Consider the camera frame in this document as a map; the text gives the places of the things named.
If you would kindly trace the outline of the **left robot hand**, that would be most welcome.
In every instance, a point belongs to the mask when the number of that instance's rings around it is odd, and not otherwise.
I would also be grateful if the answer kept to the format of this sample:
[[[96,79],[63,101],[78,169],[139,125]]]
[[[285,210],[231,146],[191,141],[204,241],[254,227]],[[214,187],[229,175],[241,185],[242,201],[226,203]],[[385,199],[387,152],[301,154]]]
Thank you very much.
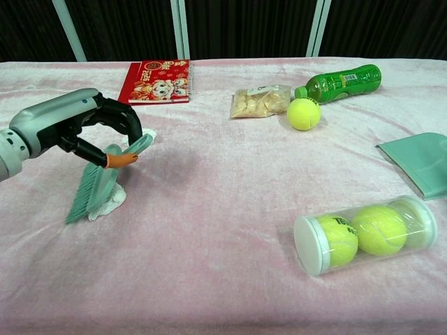
[[[93,88],[78,89],[21,110],[9,123],[9,131],[23,140],[29,158],[58,146],[102,168],[122,168],[137,161],[137,154],[107,154],[80,138],[84,126],[95,124],[126,135],[130,145],[142,137],[135,110]]]

